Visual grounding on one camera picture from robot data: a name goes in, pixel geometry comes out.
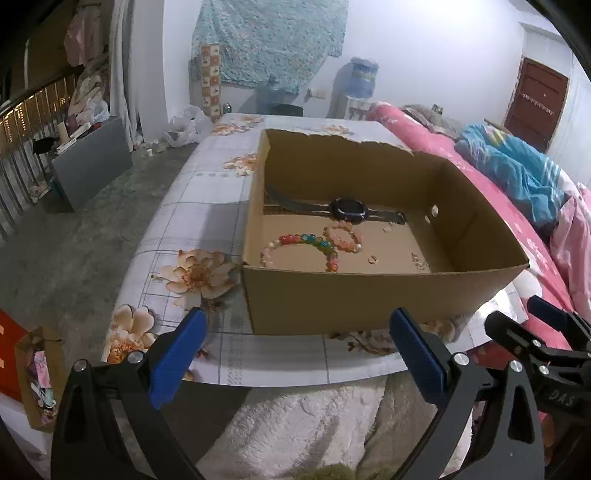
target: red box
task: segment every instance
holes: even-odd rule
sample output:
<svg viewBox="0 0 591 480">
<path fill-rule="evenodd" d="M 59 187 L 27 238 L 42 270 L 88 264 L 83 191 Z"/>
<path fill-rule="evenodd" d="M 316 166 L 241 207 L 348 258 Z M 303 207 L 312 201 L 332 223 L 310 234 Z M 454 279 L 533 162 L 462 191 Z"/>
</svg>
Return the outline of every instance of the red box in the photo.
<svg viewBox="0 0 591 480">
<path fill-rule="evenodd" d="M 0 391 L 18 401 L 22 401 L 22 397 L 14 346 L 26 334 L 24 328 L 0 310 Z"/>
</svg>

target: pink bedsheet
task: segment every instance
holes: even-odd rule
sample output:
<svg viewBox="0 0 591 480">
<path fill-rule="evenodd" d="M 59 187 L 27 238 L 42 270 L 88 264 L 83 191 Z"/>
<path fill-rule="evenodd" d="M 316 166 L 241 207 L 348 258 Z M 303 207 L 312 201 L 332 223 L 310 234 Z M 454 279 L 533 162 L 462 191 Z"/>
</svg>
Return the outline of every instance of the pink bedsheet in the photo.
<svg viewBox="0 0 591 480">
<path fill-rule="evenodd" d="M 591 321 L 591 192 L 580 183 L 567 192 L 571 196 L 558 213 L 550 253 L 568 283 L 574 308 Z"/>
<path fill-rule="evenodd" d="M 530 259 L 530 267 L 514 280 L 515 288 L 524 305 L 529 297 L 538 295 L 561 309 L 573 311 L 569 291 L 544 242 L 505 194 L 454 150 L 455 142 L 451 138 L 431 133 L 406 116 L 403 111 L 387 103 L 378 103 L 372 107 L 367 120 L 380 122 L 414 151 L 447 158 L 486 197 L 505 220 Z M 528 320 L 523 325 L 542 338 L 548 346 L 570 350 L 561 333 L 533 315 L 528 314 Z M 510 353 L 493 342 L 476 348 L 472 353 L 480 364 L 494 368 L 503 368 L 512 358 Z"/>
</svg>

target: watch face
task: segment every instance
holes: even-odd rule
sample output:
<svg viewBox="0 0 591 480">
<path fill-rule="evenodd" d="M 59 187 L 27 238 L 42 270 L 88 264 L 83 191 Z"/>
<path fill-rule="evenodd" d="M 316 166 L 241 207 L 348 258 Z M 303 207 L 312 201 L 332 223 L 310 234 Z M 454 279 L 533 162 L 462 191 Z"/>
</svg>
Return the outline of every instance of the watch face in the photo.
<svg viewBox="0 0 591 480">
<path fill-rule="evenodd" d="M 368 217 L 367 207 L 359 200 L 336 199 L 330 204 L 330 210 L 337 220 L 359 223 Z"/>
</svg>

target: teal cloth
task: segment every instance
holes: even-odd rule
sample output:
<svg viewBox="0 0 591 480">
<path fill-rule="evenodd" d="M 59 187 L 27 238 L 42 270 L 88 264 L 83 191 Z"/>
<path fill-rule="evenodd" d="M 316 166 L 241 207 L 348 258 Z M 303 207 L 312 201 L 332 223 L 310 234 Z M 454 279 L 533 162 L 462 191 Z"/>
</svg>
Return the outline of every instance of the teal cloth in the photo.
<svg viewBox="0 0 591 480">
<path fill-rule="evenodd" d="M 348 0 L 203 0 L 193 33 L 191 76 L 201 77 L 200 46 L 221 45 L 221 80 L 265 85 L 271 74 L 299 93 L 327 56 L 340 57 Z"/>
<path fill-rule="evenodd" d="M 567 200 L 558 187 L 560 167 L 520 138 L 490 125 L 468 125 L 456 151 L 491 179 L 542 238 L 557 225 Z"/>
</svg>

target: concrete floor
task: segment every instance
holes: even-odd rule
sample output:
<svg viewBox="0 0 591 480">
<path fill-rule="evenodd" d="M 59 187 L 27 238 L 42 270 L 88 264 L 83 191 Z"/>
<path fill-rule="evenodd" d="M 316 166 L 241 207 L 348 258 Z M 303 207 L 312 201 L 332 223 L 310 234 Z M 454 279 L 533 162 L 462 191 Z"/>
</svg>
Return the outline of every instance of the concrete floor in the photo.
<svg viewBox="0 0 591 480">
<path fill-rule="evenodd" d="M 66 368 L 78 358 L 98 362 L 136 245 L 194 149 L 169 148 L 153 157 L 134 152 L 133 168 L 81 212 L 66 212 L 53 193 L 46 195 L 0 249 L 0 308 L 26 329 L 56 328 L 64 339 Z M 192 461 L 221 434 L 247 392 L 183 382 L 163 407 Z"/>
</svg>

